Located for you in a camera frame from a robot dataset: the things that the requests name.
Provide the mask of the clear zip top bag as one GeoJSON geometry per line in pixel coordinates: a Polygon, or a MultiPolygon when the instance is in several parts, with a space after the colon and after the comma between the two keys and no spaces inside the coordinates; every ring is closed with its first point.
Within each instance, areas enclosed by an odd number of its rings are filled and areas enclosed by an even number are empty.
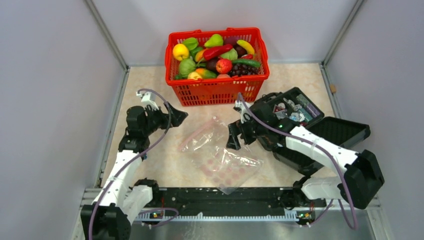
{"type": "Polygon", "coordinates": [[[248,146],[226,146],[227,125],[217,116],[190,133],[178,146],[193,165],[223,194],[230,195],[259,172],[263,161],[248,146]]]}

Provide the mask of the red chili pepper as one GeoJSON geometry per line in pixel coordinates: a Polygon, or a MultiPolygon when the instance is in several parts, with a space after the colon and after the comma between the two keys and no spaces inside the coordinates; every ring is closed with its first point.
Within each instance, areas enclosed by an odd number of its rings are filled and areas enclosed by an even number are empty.
{"type": "Polygon", "coordinates": [[[222,46],[215,46],[212,48],[208,48],[203,52],[203,58],[206,61],[209,61],[210,59],[216,58],[224,53],[229,52],[233,49],[233,46],[231,44],[225,44],[222,46]]]}

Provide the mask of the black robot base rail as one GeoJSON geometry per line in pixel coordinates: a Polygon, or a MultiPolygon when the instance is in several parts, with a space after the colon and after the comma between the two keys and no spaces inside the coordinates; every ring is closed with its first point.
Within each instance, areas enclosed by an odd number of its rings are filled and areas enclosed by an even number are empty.
{"type": "Polygon", "coordinates": [[[324,199],[309,200],[287,187],[240,187],[231,194],[217,188],[169,187],[153,190],[153,199],[136,221],[158,224],[185,221],[280,221],[306,223],[324,199]]]}

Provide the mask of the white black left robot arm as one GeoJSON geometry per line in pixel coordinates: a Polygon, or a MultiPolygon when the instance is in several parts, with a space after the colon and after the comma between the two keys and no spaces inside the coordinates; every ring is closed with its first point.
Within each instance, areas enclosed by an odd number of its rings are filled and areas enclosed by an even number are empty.
{"type": "Polygon", "coordinates": [[[127,240],[131,226],[142,209],[154,207],[160,202],[160,193],[151,186],[130,186],[137,168],[145,160],[147,152],[164,137],[150,142],[150,135],[157,130],[168,132],[179,127],[188,113],[175,109],[165,102],[167,113],[155,104],[133,106],[126,111],[124,135],[118,145],[115,164],[111,173],[91,204],[85,204],[80,219],[87,240],[127,240]]]}

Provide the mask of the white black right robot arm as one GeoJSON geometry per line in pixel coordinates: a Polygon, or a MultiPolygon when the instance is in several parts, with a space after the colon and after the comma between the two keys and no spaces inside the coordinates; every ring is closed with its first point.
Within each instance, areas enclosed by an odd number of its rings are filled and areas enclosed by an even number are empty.
{"type": "Polygon", "coordinates": [[[253,118],[237,120],[228,125],[227,148],[240,150],[240,139],[250,145],[260,137],[274,136],[282,147],[307,156],[331,169],[336,177],[309,177],[293,192],[299,206],[315,199],[345,200],[354,208],[364,210],[385,183],[376,155],[363,150],[343,148],[320,137],[299,122],[280,119],[276,127],[253,118]]]}

